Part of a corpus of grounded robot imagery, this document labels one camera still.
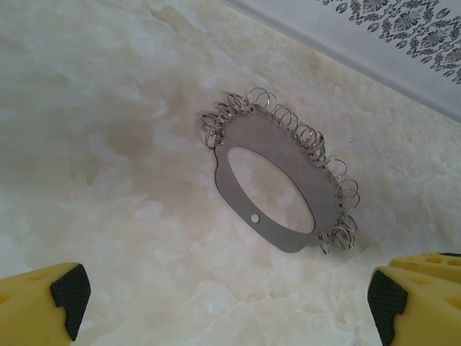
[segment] patterned wallpaper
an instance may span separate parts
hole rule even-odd
[[[461,17],[439,0],[317,0],[461,84]]]

